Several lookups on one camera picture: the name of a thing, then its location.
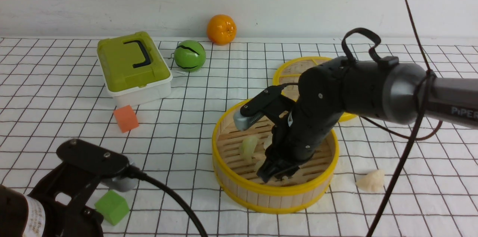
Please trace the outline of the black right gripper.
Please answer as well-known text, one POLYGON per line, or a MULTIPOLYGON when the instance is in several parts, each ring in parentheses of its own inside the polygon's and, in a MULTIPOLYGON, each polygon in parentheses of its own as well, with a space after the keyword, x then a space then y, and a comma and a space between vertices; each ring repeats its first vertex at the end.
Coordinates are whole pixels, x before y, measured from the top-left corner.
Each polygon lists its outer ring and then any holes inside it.
POLYGON ((273 179, 292 177, 299 166, 312 158, 335 124, 336 113, 333 112, 292 110, 274 130, 273 145, 266 150, 266 160, 257 176, 265 184, 273 179))

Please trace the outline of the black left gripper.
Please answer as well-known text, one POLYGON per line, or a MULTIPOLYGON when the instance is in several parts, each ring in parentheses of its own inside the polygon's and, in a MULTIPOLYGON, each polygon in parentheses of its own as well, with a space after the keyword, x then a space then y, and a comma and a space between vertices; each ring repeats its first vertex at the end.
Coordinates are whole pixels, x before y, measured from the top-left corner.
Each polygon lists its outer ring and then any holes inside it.
POLYGON ((46 212, 44 237, 102 237, 103 216, 87 202, 100 177, 66 162, 46 174, 29 197, 46 212))

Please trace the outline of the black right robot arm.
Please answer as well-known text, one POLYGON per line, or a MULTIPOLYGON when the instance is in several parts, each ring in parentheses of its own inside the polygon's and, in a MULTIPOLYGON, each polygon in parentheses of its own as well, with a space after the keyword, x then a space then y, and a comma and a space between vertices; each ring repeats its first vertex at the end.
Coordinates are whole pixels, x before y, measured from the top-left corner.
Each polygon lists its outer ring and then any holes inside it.
POLYGON ((477 128, 477 80, 437 78, 414 63, 331 59, 304 71, 298 99, 273 130, 258 177, 292 176, 309 161, 343 113, 408 125, 426 117, 477 128))

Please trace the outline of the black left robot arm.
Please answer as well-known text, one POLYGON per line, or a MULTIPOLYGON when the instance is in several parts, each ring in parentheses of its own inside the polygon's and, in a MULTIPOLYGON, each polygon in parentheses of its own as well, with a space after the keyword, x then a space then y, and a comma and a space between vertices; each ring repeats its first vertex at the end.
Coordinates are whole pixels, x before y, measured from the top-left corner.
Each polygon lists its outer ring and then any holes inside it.
POLYGON ((102 237, 103 216, 86 206, 104 174, 62 163, 27 195, 1 186, 2 237, 102 237))

